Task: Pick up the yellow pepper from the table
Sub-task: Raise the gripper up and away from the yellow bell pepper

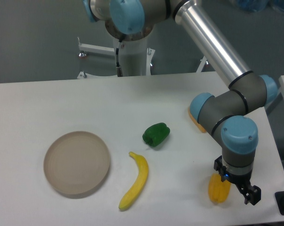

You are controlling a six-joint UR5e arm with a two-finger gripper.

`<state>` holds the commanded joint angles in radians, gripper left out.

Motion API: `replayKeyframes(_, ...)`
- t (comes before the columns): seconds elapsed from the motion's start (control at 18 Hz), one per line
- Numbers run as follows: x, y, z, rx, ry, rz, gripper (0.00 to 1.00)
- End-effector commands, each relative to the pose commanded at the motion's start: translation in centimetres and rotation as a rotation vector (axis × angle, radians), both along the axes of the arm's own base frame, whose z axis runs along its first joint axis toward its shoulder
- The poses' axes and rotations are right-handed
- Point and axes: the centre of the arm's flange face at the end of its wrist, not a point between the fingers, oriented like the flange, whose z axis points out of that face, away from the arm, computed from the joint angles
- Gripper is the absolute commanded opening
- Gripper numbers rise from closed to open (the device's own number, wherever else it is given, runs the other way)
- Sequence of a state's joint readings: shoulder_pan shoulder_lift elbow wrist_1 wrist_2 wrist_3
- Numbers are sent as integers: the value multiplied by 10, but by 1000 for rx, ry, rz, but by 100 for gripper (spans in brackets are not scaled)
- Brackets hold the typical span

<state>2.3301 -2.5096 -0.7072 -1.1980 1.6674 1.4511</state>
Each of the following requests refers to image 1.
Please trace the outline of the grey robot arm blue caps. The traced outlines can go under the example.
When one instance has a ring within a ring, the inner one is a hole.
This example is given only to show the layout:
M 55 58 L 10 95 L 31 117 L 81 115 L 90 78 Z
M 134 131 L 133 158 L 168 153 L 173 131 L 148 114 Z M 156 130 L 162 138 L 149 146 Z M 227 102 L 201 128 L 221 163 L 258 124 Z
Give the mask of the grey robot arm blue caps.
M 196 96 L 189 107 L 191 117 L 222 148 L 214 162 L 221 181 L 236 185 L 245 203 L 257 204 L 261 190 L 250 179 L 258 128 L 246 115 L 275 99 L 274 80 L 253 73 L 198 0 L 85 0 L 83 5 L 90 21 L 113 24 L 119 42 L 169 18 L 186 30 L 228 87 L 218 97 Z

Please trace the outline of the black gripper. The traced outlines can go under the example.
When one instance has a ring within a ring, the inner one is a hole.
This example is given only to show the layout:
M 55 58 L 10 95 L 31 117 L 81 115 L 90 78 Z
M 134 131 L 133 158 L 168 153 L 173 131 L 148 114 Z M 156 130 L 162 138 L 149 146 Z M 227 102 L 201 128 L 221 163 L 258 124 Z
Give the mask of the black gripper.
M 245 204 L 256 205 L 261 200 L 261 189 L 250 183 L 253 163 L 245 167 L 234 167 L 228 163 L 222 163 L 222 156 L 220 156 L 214 161 L 213 167 L 220 175 L 221 182 L 228 181 L 236 185 L 238 191 L 244 196 Z

